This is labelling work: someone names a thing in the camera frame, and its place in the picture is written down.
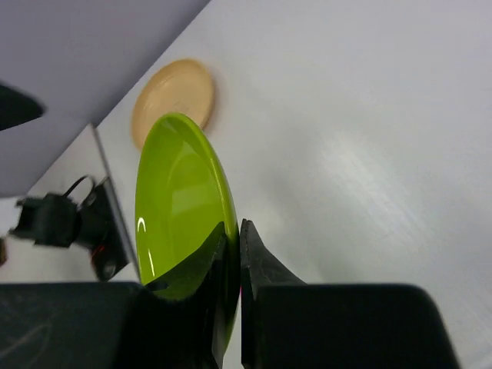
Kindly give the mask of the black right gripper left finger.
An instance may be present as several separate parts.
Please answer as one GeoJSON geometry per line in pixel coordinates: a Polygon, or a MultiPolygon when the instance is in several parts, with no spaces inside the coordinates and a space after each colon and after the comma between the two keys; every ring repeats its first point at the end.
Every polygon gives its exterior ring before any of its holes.
{"type": "Polygon", "coordinates": [[[3,284],[3,368],[220,368],[227,237],[203,244],[148,285],[3,284]]]}

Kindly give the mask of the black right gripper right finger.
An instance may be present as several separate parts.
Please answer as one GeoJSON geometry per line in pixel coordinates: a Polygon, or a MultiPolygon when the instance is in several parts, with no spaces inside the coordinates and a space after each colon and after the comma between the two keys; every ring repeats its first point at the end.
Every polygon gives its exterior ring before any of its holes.
{"type": "Polygon", "coordinates": [[[243,220],[246,368],[457,368],[437,305],[411,284],[308,284],[243,220]]]}

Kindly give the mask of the lime green plate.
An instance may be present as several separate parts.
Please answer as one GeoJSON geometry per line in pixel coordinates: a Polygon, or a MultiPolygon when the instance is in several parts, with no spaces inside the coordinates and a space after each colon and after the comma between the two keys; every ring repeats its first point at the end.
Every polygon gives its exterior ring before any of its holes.
{"type": "Polygon", "coordinates": [[[169,113],[152,126],[141,151],[135,192],[135,240],[142,284],[150,284],[198,250],[219,224],[227,236],[221,285],[225,338],[240,290],[239,231],[224,169],[203,131],[169,113]]]}

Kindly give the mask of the plain yellow plate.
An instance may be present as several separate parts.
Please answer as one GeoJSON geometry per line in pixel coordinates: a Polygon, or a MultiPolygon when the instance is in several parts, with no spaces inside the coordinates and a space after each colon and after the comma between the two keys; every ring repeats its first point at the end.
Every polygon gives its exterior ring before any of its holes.
{"type": "Polygon", "coordinates": [[[161,68],[136,99],[131,116],[131,136],[142,149],[154,123],[163,115],[180,113],[204,128],[214,110],[212,74],[197,60],[185,58],[161,68]]]}

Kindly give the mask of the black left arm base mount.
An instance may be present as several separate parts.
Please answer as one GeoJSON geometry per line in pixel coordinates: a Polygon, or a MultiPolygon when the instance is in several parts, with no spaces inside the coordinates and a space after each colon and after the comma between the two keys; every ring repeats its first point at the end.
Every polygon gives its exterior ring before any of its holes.
{"type": "Polygon", "coordinates": [[[108,179],[97,183],[84,175],[62,194],[24,197],[15,206],[20,216],[8,235],[31,240],[36,246],[84,248],[99,281],[109,281],[131,262],[113,212],[108,179]]]}

